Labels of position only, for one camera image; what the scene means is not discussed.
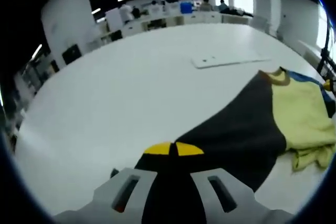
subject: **garment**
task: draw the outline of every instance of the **garment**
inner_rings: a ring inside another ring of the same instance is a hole
[[[121,20],[126,23],[133,20],[132,7],[129,5],[122,5],[119,8]]]
[[[236,10],[236,9],[225,9],[225,10],[220,10],[219,11],[222,14],[231,14],[231,15],[237,15],[237,16],[249,16],[249,17],[253,17],[253,15],[251,13],[246,13],[243,10]]]
[[[206,3],[206,2],[202,2],[200,7],[199,7],[199,10],[203,11],[203,12],[210,12],[210,11],[213,10],[213,8],[212,8],[211,4]]]
[[[217,114],[174,143],[145,150],[135,168],[157,176],[142,223],[206,223],[190,173],[223,168],[256,191],[287,150],[295,152],[293,170],[315,161],[327,167],[336,136],[320,85],[283,68],[259,71]]]
[[[272,82],[273,114],[280,131],[286,137],[286,150],[297,151],[293,170],[305,168],[304,156],[319,153],[313,161],[326,168],[336,142],[335,125],[328,116],[321,84],[297,73],[279,69],[269,74]],[[319,162],[329,156],[328,161]]]
[[[229,7],[225,4],[225,3],[221,3],[218,7],[219,12],[223,12],[225,10],[227,10]]]

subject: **white table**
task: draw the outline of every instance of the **white table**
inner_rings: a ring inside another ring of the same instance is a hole
[[[272,61],[202,70],[191,64],[192,55],[229,57],[233,50]],[[225,107],[259,69],[279,66],[321,80],[298,54],[245,25],[178,26],[115,41],[66,66],[37,93],[19,132],[19,170],[49,213],[76,210],[113,168],[134,167],[147,147],[174,141]],[[284,155],[256,199],[294,213],[321,176],[314,165],[293,174]]]

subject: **white cabinet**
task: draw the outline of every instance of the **white cabinet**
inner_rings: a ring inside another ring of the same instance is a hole
[[[176,26],[177,25],[177,23],[176,23],[176,17],[168,17],[168,18],[166,18],[166,24],[167,24],[167,27]]]
[[[204,13],[205,23],[221,23],[222,15],[217,12]]]
[[[249,19],[248,24],[260,31],[267,32],[269,29],[269,23],[267,19],[259,16],[254,16],[252,19]]]
[[[204,15],[202,14],[185,14],[184,15],[184,24],[198,24],[198,23],[204,23]]]
[[[223,14],[223,23],[248,25],[249,18],[231,14]]]
[[[114,8],[105,13],[107,24],[110,31],[115,32],[122,29],[124,22],[121,19],[120,11],[118,8]]]
[[[122,37],[132,36],[134,34],[139,34],[143,32],[141,22],[135,20],[131,23],[126,24],[122,29]]]

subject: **person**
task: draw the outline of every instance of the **person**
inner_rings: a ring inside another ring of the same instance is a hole
[[[161,0],[161,5],[162,5],[162,11],[165,12],[167,10],[167,8],[166,8],[166,1],[165,0]]]
[[[213,10],[212,5],[209,4],[209,0],[203,0],[199,10],[202,12],[210,12]]]
[[[226,13],[229,10],[229,7],[225,4],[224,0],[220,0],[218,9],[220,13]]]
[[[132,15],[132,7],[126,4],[123,4],[119,7],[119,12],[121,16],[121,20],[124,24],[127,24],[129,21],[133,20],[134,17]]]
[[[137,8],[136,6],[133,6],[132,15],[135,19],[140,18],[141,14],[140,14],[139,8]]]
[[[245,12],[242,9],[240,9],[240,10],[239,9],[234,9],[234,8],[230,9],[225,4],[224,0],[220,0],[220,5],[219,5],[218,9],[219,9],[219,12],[222,13],[222,14],[231,14],[231,15],[236,15],[236,16],[244,16],[244,15],[246,15],[246,16],[253,17],[252,14],[247,13],[247,12]]]
[[[152,4],[148,7],[149,15],[160,16],[162,14],[162,6],[160,6],[155,0],[152,1]]]

